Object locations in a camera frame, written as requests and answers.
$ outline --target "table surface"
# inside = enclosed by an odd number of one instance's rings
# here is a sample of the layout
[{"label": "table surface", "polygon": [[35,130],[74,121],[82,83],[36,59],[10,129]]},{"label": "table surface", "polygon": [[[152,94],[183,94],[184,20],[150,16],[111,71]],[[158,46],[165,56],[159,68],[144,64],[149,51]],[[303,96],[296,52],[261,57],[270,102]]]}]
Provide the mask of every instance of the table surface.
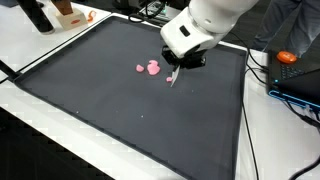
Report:
[{"label": "table surface", "polygon": [[[81,7],[81,10],[84,12],[89,12],[92,9],[76,4],[73,5],[74,7]],[[0,43],[6,44],[6,46],[3,46],[3,44],[0,46],[5,47],[0,49],[0,57],[4,58],[6,63],[9,62],[8,64],[15,70],[24,67],[83,30],[82,27],[79,28],[81,29],[80,31],[71,30],[70,32],[64,32],[61,29],[59,30],[58,24],[53,23],[59,33],[44,37],[37,34],[34,28],[31,28],[30,23],[26,22],[26,17],[22,17],[22,11],[18,7],[2,10],[3,8],[0,7],[1,27],[4,25],[9,26],[8,24],[19,27],[20,24],[20,26],[28,26],[24,27],[26,30],[29,29],[29,31],[23,32],[23,36],[21,35],[22,32],[20,33],[18,29],[14,29],[12,32],[9,29],[0,29],[0,37],[1,39],[5,39],[5,41],[1,41]],[[100,19],[108,16],[107,12],[98,10],[97,12],[99,12],[97,17]],[[3,18],[2,13],[5,13],[7,17],[17,19],[17,21],[9,22],[8,19]],[[245,49],[229,43],[221,42],[221,44]],[[22,51],[21,54],[14,53],[14,51],[18,50]],[[54,52],[42,57],[32,66]],[[262,64],[266,63],[267,55],[265,53],[252,51],[252,54],[258,62]],[[3,109],[114,179],[183,179],[175,172],[136,150],[61,110],[30,96],[9,81],[0,84],[0,94],[0,106]],[[309,165],[318,157],[320,154],[320,136],[318,131],[299,120],[281,101],[269,97],[266,94],[264,85],[259,83],[252,73],[248,73],[245,81],[244,103],[247,110],[260,179],[288,179],[294,172]],[[256,179],[243,117],[239,138],[236,179]],[[319,179],[320,167],[315,168],[301,178],[308,180]]]}]

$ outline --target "pink piece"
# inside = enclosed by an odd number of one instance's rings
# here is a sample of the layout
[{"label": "pink piece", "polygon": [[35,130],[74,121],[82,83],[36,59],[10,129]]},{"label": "pink piece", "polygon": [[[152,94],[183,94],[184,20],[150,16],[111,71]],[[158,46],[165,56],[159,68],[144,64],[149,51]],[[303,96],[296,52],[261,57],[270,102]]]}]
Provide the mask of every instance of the pink piece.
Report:
[{"label": "pink piece", "polygon": [[167,77],[167,82],[172,82],[172,77]]},{"label": "pink piece", "polygon": [[156,61],[156,60],[150,60],[149,63],[150,63],[150,64],[154,64],[154,65],[156,65],[156,66],[159,65],[158,61]]},{"label": "pink piece", "polygon": [[138,72],[142,72],[142,71],[144,71],[144,67],[142,67],[141,65],[137,65],[137,67],[136,67],[136,70],[138,71]]},{"label": "pink piece", "polygon": [[156,75],[160,72],[160,67],[154,64],[148,65],[148,71],[151,76]]}]

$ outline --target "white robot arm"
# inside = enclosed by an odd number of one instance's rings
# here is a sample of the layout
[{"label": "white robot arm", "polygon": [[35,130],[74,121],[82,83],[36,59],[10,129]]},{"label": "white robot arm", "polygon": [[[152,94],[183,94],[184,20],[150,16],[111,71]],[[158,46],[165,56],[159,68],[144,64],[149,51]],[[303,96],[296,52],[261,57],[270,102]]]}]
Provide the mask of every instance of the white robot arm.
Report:
[{"label": "white robot arm", "polygon": [[162,27],[161,36],[167,44],[163,56],[175,66],[181,63],[187,63],[186,68],[203,66],[204,52],[215,47],[238,18],[258,1],[192,0],[177,17]]}]

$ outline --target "laptop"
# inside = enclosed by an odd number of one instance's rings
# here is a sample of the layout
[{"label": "laptop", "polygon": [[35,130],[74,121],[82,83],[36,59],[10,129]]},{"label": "laptop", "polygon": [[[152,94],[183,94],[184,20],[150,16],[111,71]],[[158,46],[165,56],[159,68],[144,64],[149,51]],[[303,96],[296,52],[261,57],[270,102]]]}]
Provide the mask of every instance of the laptop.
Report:
[{"label": "laptop", "polygon": [[269,51],[268,94],[305,108],[320,110],[320,62],[299,59],[281,63],[275,51]]}]

